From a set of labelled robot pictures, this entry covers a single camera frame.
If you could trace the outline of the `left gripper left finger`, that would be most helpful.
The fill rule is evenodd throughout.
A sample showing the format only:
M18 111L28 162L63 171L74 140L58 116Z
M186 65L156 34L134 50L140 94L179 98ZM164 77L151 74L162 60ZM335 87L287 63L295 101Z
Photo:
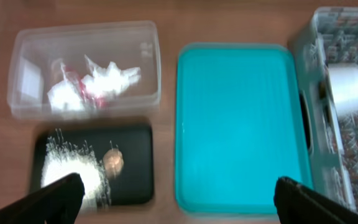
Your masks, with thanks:
M0 209L0 224L73 224L84 195L80 174L71 173Z

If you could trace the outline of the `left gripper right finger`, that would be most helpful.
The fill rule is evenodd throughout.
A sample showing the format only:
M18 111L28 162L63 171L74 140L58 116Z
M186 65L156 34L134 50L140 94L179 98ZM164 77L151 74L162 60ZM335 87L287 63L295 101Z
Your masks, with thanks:
M358 214L289 177L277 180L273 201L281 224L358 224Z

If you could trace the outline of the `red snack wrapper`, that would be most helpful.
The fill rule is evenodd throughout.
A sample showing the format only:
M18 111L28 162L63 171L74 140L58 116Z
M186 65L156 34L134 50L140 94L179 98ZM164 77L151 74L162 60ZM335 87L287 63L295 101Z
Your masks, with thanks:
M104 96L98 96L94 91L94 77L85 75L80 77L79 73L65 64L61 64L63 79L68 82L74 93L79 96L80 102L86 107L101 110L108 105Z

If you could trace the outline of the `grey bowl of rice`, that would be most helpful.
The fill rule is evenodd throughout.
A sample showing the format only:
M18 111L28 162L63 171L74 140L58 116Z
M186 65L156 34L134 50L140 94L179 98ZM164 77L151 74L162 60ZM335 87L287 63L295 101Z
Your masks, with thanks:
M338 118L358 113L358 65L330 64L328 80Z

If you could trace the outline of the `white napkin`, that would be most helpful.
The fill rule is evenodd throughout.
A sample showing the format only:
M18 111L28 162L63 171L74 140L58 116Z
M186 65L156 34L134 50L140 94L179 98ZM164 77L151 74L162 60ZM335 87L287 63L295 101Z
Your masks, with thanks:
M52 74L62 78L47 93L54 113L104 109L141 79L139 67L121 70L115 62L110 62L104 68L88 56L85 64L89 73L83 77L62 58L51 64Z

